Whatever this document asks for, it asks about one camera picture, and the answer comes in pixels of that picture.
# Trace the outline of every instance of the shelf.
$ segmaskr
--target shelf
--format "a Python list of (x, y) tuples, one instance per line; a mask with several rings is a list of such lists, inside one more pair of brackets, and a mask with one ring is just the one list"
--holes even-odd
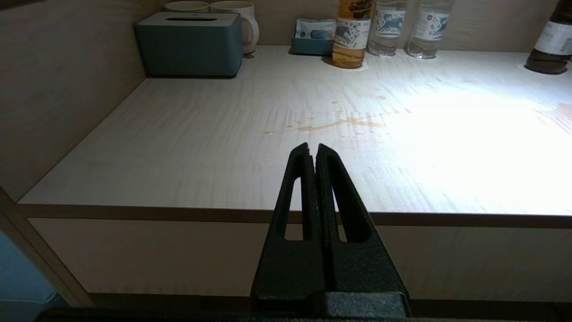
[(146, 79), (19, 203), (268, 211), (308, 142), (371, 213), (572, 214), (572, 72), (402, 51), (342, 70), (288, 49), (259, 46), (233, 79)]

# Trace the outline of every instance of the plastic water bottle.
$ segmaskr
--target plastic water bottle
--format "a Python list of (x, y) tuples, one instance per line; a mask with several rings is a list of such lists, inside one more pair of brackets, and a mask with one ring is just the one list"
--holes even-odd
[(455, 0), (422, 0), (407, 53), (415, 58), (435, 58), (445, 34)]
[(378, 0), (367, 49), (378, 56), (393, 56), (401, 37), (407, 0)]

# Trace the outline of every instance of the wood grain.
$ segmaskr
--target wood grain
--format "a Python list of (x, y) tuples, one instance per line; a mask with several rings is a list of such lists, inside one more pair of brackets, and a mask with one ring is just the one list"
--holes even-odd
[[(337, 0), (251, 0), (262, 45), (290, 45), (296, 19), (330, 19)], [(420, 0), (410, 0), (400, 48), (417, 19)], [(442, 42), (444, 50), (530, 52), (558, 0), (457, 0)]]
[(83, 287), (66, 269), (28, 220), (18, 212), (14, 202), (1, 187), (0, 229), (69, 305), (73, 307), (93, 306)]
[(145, 79), (134, 22), (166, 1), (0, 11), (0, 184), (18, 200)]
[[(88, 292), (248, 296), (267, 224), (30, 218)], [(288, 239), (301, 237), (289, 225)], [(572, 231), (378, 231), (412, 299), (570, 302)]]
[(230, 80), (147, 79), (21, 203), (272, 210), (308, 142), (340, 154), (372, 213), (572, 214), (572, 73), (520, 53), (341, 70), (287, 50), (261, 46)]

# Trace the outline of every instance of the blue wall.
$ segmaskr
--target blue wall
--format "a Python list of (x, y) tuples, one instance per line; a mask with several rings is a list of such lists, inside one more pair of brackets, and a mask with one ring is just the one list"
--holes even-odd
[(43, 304), (54, 294), (50, 283), (0, 231), (0, 302)]

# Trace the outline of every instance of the bottle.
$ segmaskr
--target bottle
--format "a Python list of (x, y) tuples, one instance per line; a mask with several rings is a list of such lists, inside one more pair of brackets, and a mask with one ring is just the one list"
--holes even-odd
[(525, 67), (544, 74), (562, 74), (572, 58), (572, 0), (560, 0)]
[(407, 53), (415, 58), (435, 58), (445, 34), (455, 0), (422, 0)]
[(340, 68), (359, 68), (370, 34), (373, 0), (339, 0), (332, 59)]
[(393, 56), (401, 36), (407, 0), (378, 0), (367, 49), (377, 56)]

